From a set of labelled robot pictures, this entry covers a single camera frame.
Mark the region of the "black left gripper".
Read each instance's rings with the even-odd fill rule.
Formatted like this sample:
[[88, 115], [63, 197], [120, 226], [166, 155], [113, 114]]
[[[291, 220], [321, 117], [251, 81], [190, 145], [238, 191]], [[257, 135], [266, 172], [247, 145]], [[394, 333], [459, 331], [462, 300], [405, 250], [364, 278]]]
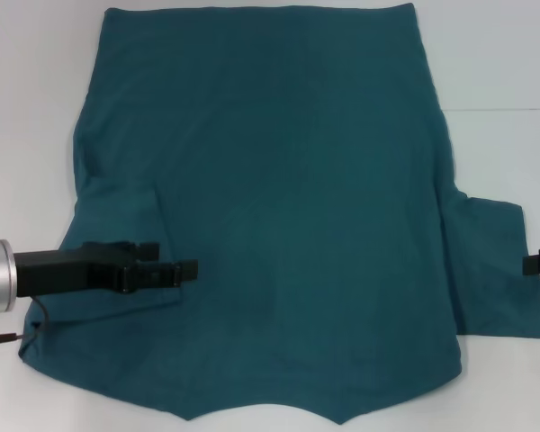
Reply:
[[157, 242], [86, 242], [64, 250], [13, 255], [19, 296], [42, 296], [103, 289], [134, 293], [180, 288], [197, 279], [197, 260], [150, 263], [159, 259]]

